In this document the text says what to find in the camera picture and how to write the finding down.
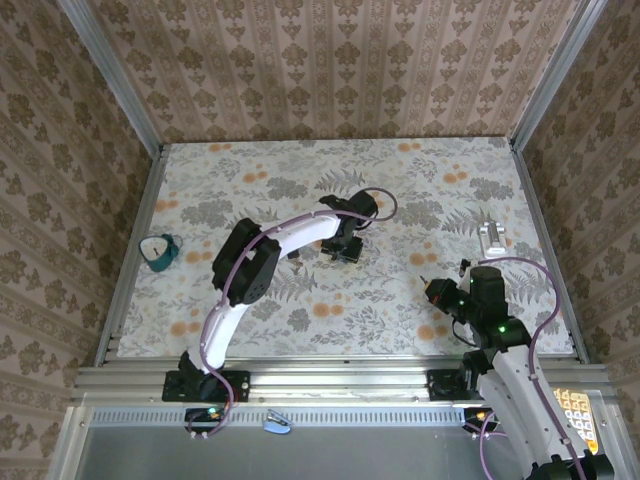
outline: black bracket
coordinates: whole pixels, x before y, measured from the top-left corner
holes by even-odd
[[[478,392],[466,387],[460,378],[460,369],[428,370],[427,390],[431,401],[482,399]]]
[[[218,256],[213,261],[213,286],[224,287],[233,265],[245,247],[261,232],[260,225],[250,218],[240,220],[227,238]],[[253,258],[245,258],[236,272],[227,297],[233,307],[239,303],[250,305],[265,294],[280,258],[280,244],[268,237],[261,239],[253,248]]]
[[[375,198],[364,191],[356,193],[349,200],[338,198],[335,195],[327,195],[320,199],[320,203],[324,203],[333,210],[345,210],[367,217],[373,217],[378,212]],[[362,239],[356,237],[354,233],[358,227],[362,227],[366,223],[366,220],[346,215],[338,215],[338,217],[340,218],[338,231],[333,237],[322,241],[320,251],[331,255],[332,260],[340,259],[350,263],[357,263],[362,252]]]
[[[251,392],[251,373],[244,370],[221,370],[219,373],[233,388],[236,402],[248,402]],[[184,352],[178,370],[167,372],[162,389],[163,402],[226,403],[227,389],[213,375],[195,367]]]

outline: gray panel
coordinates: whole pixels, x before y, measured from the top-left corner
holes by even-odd
[[[494,480],[521,478],[503,438],[487,441]],[[228,428],[192,440],[183,428],[92,428],[77,479],[388,480],[485,478],[478,440],[458,428]]]

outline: cable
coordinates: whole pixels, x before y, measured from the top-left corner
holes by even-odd
[[[563,439],[563,441],[568,441],[569,437],[567,436],[566,430],[562,426],[562,422],[560,421],[556,413],[553,411],[553,406],[551,405],[551,403],[549,402],[549,399],[547,398],[547,396],[544,394],[542,390],[542,386],[540,385],[540,381],[538,380],[538,377],[535,372],[535,363],[534,363],[536,342],[538,341],[538,338],[540,338],[540,334],[542,333],[542,330],[544,330],[544,328],[547,325],[549,325],[554,318],[556,318],[556,315],[558,315],[558,312],[560,311],[560,293],[559,293],[560,289],[558,288],[558,284],[555,278],[553,278],[553,275],[551,275],[551,272],[549,272],[549,270],[547,270],[545,267],[540,265],[538,262],[534,262],[533,260],[529,260],[528,258],[500,257],[500,258],[492,258],[489,260],[480,260],[478,264],[487,265],[489,263],[505,262],[505,261],[523,262],[523,263],[528,263],[529,265],[533,265],[534,267],[542,271],[547,276],[547,278],[551,282],[551,285],[553,286],[553,290],[556,297],[556,306],[553,309],[553,312],[551,312],[551,315],[549,315],[549,318],[547,318],[544,322],[540,324],[540,326],[536,329],[536,331],[533,333],[533,336],[531,337],[531,345],[529,346],[529,358],[528,358],[529,376],[531,378],[531,381],[533,382],[533,388],[536,390],[538,397],[540,397],[540,401],[542,402],[545,410],[549,414],[549,417],[551,418],[553,425],[556,427],[558,434]],[[572,443],[567,443],[566,446],[567,446],[567,450],[569,451],[569,454],[571,455],[571,459],[573,460],[573,463],[576,466],[578,477],[580,477],[580,480],[587,480],[587,476],[584,473],[584,469],[582,468],[582,464],[580,463],[580,459],[578,458],[578,453],[576,452],[575,447],[573,446]]]
[[[471,430],[475,430],[476,433],[480,433],[482,430],[478,427],[476,427],[473,423],[465,423],[464,424],[465,427],[469,427]],[[485,432],[487,435],[489,435],[490,437],[504,437],[507,438],[507,434],[504,432]]]
[[[487,460],[484,458],[484,434],[487,431],[487,425],[493,417],[495,417],[495,413],[491,412],[486,416],[484,422],[482,422],[482,428],[480,429],[480,463],[482,464],[482,470],[484,470],[484,474],[487,476],[488,480],[493,480],[493,477],[489,473],[489,468],[487,467]]]
[[[380,210],[378,210],[378,204],[376,203],[376,211],[373,214],[373,217],[371,218],[378,218],[378,213],[380,213]],[[355,230],[357,232],[361,232],[362,230],[366,230],[367,228],[369,228],[371,226],[373,222],[371,220],[369,220],[367,223],[365,223],[364,225],[362,225],[361,227],[356,227]]]
[[[471,343],[469,340],[466,340],[466,339],[462,338],[460,335],[458,335],[456,333],[456,322],[457,321],[458,320],[455,319],[455,318],[451,321],[451,333],[453,333],[453,336],[456,337],[458,340],[460,340],[465,345],[469,345],[472,348],[478,348],[478,346],[475,343]]]
[[[310,212],[310,213],[305,213],[303,215],[299,215],[297,217],[291,218],[289,220],[286,220],[274,227],[268,228],[267,230],[265,230],[264,232],[260,232],[258,235],[256,235],[248,244],[247,246],[244,248],[244,250],[242,251],[242,253],[240,254],[240,256],[238,257],[238,259],[236,260],[236,263],[233,264],[233,267],[231,268],[231,271],[229,272],[229,275],[227,276],[227,281],[224,284],[224,287],[222,289],[222,297],[220,298],[220,301],[218,303],[216,303],[214,305],[214,307],[211,309],[211,311],[209,312],[209,314],[207,315],[207,318],[204,321],[204,324],[202,326],[202,334],[200,335],[200,357],[202,357],[202,363],[205,366],[205,368],[214,376],[216,377],[221,383],[222,385],[224,385],[224,387],[227,389],[227,393],[229,395],[229,407],[228,409],[225,411],[224,413],[224,417],[222,418],[222,421],[209,433],[209,437],[212,437],[213,435],[215,435],[224,425],[224,423],[226,422],[227,418],[229,417],[229,413],[231,412],[231,409],[233,408],[233,401],[235,399],[235,397],[233,396],[233,389],[231,388],[231,385],[229,385],[229,382],[218,373],[218,371],[213,368],[209,362],[207,362],[207,358],[205,355],[205,347],[206,347],[206,341],[205,339],[208,336],[209,333],[209,328],[211,326],[211,322],[213,321],[213,317],[215,316],[216,312],[221,309],[226,300],[227,300],[227,295],[229,294],[229,289],[231,288],[231,283],[233,281],[233,278],[236,276],[236,273],[238,273],[238,270],[240,269],[240,265],[242,264],[242,261],[247,257],[247,255],[249,254],[249,252],[251,251],[251,249],[253,247],[256,246],[256,244],[262,240],[264,237],[271,235],[272,233],[276,233],[279,232],[280,230],[282,230],[283,228],[286,227],[290,227],[292,225],[295,225],[303,220],[307,220],[308,218],[314,218],[316,216],[319,215],[345,215],[348,217],[354,217],[354,218],[358,218],[360,220],[368,220],[370,222],[386,222],[387,220],[391,220],[396,213],[398,212],[398,199],[395,197],[395,195],[393,195],[393,193],[391,193],[389,190],[382,188],[382,187],[367,187],[367,188],[363,188],[362,190],[360,190],[361,192],[381,192],[384,193],[385,195],[387,195],[389,198],[391,198],[391,201],[393,202],[393,211],[387,215],[386,217],[383,218],[370,218],[367,217],[366,215],[360,215],[359,213],[355,213],[355,212],[348,212],[346,210],[331,210],[331,209],[327,209],[327,210],[318,210],[316,212]]]

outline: small white object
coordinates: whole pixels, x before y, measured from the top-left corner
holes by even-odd
[[[147,237],[140,241],[140,252],[148,262],[153,262],[164,255],[169,242],[163,237]]]
[[[498,222],[484,222],[478,227],[480,246],[484,258],[499,258],[507,254],[505,229]]]

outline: metal corner post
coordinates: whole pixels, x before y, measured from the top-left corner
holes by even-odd
[[[516,164],[518,175],[520,176],[520,182],[522,184],[525,197],[527,198],[527,203],[531,209],[531,216],[533,217],[533,223],[536,227],[536,231],[538,232],[538,237],[540,238],[540,245],[542,246],[542,253],[544,254],[547,267],[549,267],[549,271],[558,283],[562,315],[567,328],[569,329],[569,333],[571,334],[571,338],[573,338],[576,353],[578,354],[578,358],[581,362],[590,363],[589,353],[586,345],[584,344],[582,333],[580,333],[578,320],[576,319],[575,312],[573,311],[569,292],[567,291],[567,286],[564,283],[560,265],[558,264],[558,258],[553,250],[553,244],[551,243],[551,237],[547,230],[547,224],[544,221],[544,215],[542,214],[542,209],[540,208],[540,203],[538,202],[538,197],[536,196],[535,189],[533,188],[533,182],[531,181],[531,176],[529,176],[529,171],[527,170],[527,165],[524,162],[522,152],[514,149],[513,160]]]
[[[107,320],[102,331],[102,336],[100,337],[100,343],[94,361],[94,366],[96,367],[103,364],[111,335],[121,327],[124,317],[127,314],[138,267],[140,266],[138,243],[149,230],[153,216],[153,208],[158,198],[160,186],[162,185],[164,169],[167,165],[170,148],[171,146],[165,147],[151,165],[147,184],[142,195],[142,200],[140,201],[138,214],[136,215],[136,221],[131,230],[131,237],[129,238],[127,250],[124,255],[122,268],[120,269],[120,275],[118,275],[118,282],[116,283],[111,305],[107,313]]]
[[[113,52],[109,40],[102,32],[100,23],[94,17],[90,2],[60,0],[60,6],[78,32],[82,43],[89,50],[91,58],[102,72],[109,88],[138,134],[138,138],[149,152],[149,156],[156,158],[162,146],[160,137],[146,113],[142,100],[136,94],[125,70]]]
[[[513,131],[512,140],[515,151],[524,151],[525,145],[549,108],[551,100],[560,88],[607,2],[608,0],[582,0],[576,8],[567,31],[556,47],[526,110]]]

